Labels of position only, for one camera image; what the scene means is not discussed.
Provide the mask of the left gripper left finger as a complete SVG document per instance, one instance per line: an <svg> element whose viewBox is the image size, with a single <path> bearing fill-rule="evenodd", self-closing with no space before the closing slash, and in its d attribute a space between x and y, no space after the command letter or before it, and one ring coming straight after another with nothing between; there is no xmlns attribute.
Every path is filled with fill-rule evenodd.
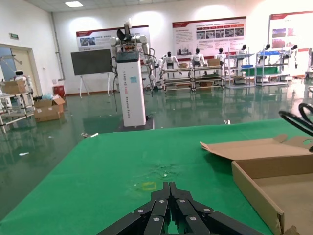
<svg viewBox="0 0 313 235"><path fill-rule="evenodd" d="M151 193L151 200L117 220L100 235L167 235L171 221L169 183Z"/></svg>

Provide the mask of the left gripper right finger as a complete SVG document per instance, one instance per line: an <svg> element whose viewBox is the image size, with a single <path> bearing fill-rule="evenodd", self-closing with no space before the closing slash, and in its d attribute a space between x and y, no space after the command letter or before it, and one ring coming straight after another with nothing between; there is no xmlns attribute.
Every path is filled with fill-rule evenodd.
<svg viewBox="0 0 313 235"><path fill-rule="evenodd" d="M171 215L180 235L260 235L261 233L193 199L170 183Z"/></svg>

